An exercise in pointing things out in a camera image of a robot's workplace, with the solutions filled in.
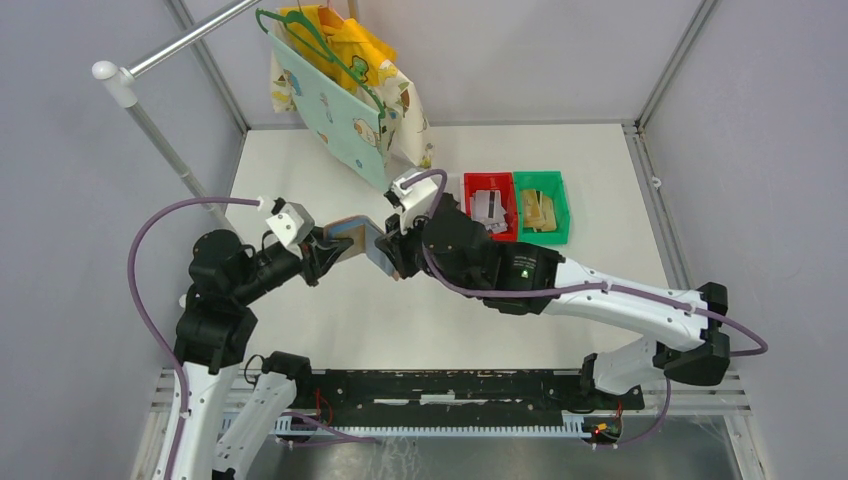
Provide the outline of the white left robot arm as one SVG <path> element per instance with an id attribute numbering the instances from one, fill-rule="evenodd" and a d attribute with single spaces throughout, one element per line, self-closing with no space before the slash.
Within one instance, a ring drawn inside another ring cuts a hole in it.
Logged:
<path id="1" fill-rule="evenodd" d="M 318 228 L 299 254 L 279 242 L 255 250 L 230 230 L 195 243 L 192 284 L 176 327 L 173 408 L 155 478 L 244 478 L 276 419 L 312 399 L 309 359 L 273 352 L 246 406 L 222 427 L 226 398 L 258 323 L 251 304 L 296 276 L 316 285 L 353 245 L 350 238 L 327 239 Z"/>

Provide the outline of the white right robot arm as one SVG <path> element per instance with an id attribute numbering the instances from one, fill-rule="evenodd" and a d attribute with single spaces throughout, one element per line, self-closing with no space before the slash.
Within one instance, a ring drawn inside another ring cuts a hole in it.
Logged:
<path id="1" fill-rule="evenodd" d="M 650 288 L 549 248 L 495 241 L 481 224 L 457 212 L 418 217 L 407 230 L 392 216 L 386 227 L 374 244 L 403 279 L 425 273 L 501 314 L 579 317 L 638 334 L 622 347 L 584 359 L 577 392 L 591 408 L 660 379 L 715 386 L 729 368 L 730 340 L 713 317 L 726 310 L 722 285 Z"/>

